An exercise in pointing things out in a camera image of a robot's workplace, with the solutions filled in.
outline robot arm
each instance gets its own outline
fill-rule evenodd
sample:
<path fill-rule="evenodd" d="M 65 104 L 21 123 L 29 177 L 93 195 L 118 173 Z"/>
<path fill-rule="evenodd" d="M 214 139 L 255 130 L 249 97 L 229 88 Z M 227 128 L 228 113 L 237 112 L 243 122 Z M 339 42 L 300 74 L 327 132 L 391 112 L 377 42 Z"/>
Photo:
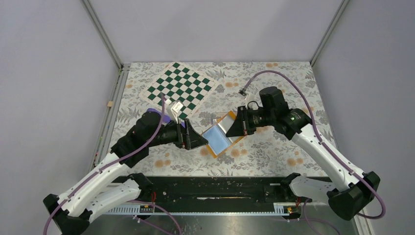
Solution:
<path fill-rule="evenodd" d="M 156 112 L 144 113 L 128 133 L 111 147 L 110 153 L 80 182 L 60 195 L 50 194 L 44 199 L 49 213 L 66 200 L 53 217 L 63 235 L 82 234 L 101 214 L 121 203 L 146 197 L 146 194 L 151 192 L 152 183 L 143 174 L 134 174 L 130 175 L 122 185 L 100 193 L 115 178 L 125 174 L 128 169 L 133 168 L 147 157 L 149 147 L 174 143 L 178 148 L 190 150 L 208 143 L 205 138 L 194 131 L 188 119 L 184 120 L 184 126 L 182 126 L 173 117 L 174 120 L 162 125 L 155 138 L 140 152 L 104 169 L 105 165 L 144 145 L 155 132 L 160 119 L 160 114 Z"/>
<path fill-rule="evenodd" d="M 289 109 L 282 91 L 276 87 L 264 88 L 259 92 L 263 107 L 254 110 L 238 107 L 234 124 L 227 137 L 252 135 L 257 127 L 273 126 L 275 130 L 304 149 L 327 173 L 332 183 L 313 180 L 293 173 L 282 186 L 286 187 L 287 198 L 307 197 L 328 204 L 333 211 L 345 220 L 351 220 L 363 209 L 374 195 L 355 176 L 337 162 L 316 137 L 311 119 L 301 109 Z M 380 179 L 374 173 L 365 173 L 351 163 L 318 132 L 325 144 L 370 186 L 377 190 Z"/>

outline gray floor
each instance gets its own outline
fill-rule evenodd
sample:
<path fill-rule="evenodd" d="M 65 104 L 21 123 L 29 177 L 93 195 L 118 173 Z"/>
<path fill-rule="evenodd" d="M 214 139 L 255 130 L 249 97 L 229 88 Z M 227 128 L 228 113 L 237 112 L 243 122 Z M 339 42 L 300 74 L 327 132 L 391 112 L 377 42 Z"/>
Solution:
<path fill-rule="evenodd" d="M 310 218 L 325 219 L 334 224 L 342 234 L 358 234 L 354 221 L 345 221 L 327 206 L 307 206 Z M 184 235 L 303 235 L 314 234 L 305 221 L 290 223 L 274 221 L 271 216 L 176 216 Z M 152 216 L 147 221 L 178 234 L 168 216 Z M 329 226 L 313 222 L 323 235 L 336 235 Z M 164 233 L 130 216 L 102 215 L 85 231 L 85 235 L 162 235 Z"/>

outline gray wall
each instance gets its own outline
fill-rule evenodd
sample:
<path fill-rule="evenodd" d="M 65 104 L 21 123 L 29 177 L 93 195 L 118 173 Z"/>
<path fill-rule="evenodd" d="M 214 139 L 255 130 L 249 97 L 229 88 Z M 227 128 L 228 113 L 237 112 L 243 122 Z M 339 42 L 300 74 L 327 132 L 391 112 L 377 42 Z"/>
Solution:
<path fill-rule="evenodd" d="M 342 0 L 91 0 L 124 63 L 309 61 Z"/>
<path fill-rule="evenodd" d="M 0 234 L 38 235 L 42 199 L 88 170 L 116 67 L 80 1 L 3 0 L 0 72 Z"/>
<path fill-rule="evenodd" d="M 314 67 L 338 147 L 381 177 L 377 235 L 415 231 L 414 11 L 411 0 L 351 1 Z"/>

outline green and white chessboard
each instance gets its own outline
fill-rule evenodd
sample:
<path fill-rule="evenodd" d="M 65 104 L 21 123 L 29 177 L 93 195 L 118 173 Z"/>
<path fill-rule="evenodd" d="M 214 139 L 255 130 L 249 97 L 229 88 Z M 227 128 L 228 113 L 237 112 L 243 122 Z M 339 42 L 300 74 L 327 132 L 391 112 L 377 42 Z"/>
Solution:
<path fill-rule="evenodd" d="M 184 105 L 179 118 L 185 119 L 196 112 L 218 85 L 217 81 L 202 75 L 192 67 L 181 62 L 173 62 L 139 96 L 159 108 L 160 92 L 171 101 L 179 100 Z"/>

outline floral tablecloth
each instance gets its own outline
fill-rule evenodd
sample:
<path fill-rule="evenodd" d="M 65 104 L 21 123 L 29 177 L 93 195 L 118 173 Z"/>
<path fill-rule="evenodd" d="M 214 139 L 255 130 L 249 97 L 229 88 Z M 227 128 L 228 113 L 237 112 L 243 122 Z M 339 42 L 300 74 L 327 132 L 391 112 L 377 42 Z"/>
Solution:
<path fill-rule="evenodd" d="M 132 63 L 121 105 L 111 137 L 111 145 L 125 135 L 136 120 L 152 107 L 140 100 L 138 94 L 169 63 Z M 220 85 L 205 103 L 190 117 L 199 133 L 212 124 L 212 114 L 236 111 L 244 100 L 237 94 L 252 75 L 262 70 L 276 70 L 291 78 L 306 95 L 315 114 L 319 130 L 331 141 L 334 138 L 323 107 L 313 71 L 308 62 L 244 62 L 244 63 L 187 63 L 199 72 L 217 80 Z M 290 107 L 308 110 L 300 95 L 282 77 L 260 75 L 248 88 L 260 103 L 258 92 L 277 86 L 284 93 Z M 292 172 L 306 176 L 325 176 L 321 167 L 300 147 L 288 141 L 272 127 L 258 128 L 255 135 L 247 136 L 218 158 L 213 158 L 205 147 L 193 150 L 178 149 L 174 145 L 152 147 L 150 155 L 140 161 L 130 173 L 142 172 L 147 176 L 287 176 Z"/>

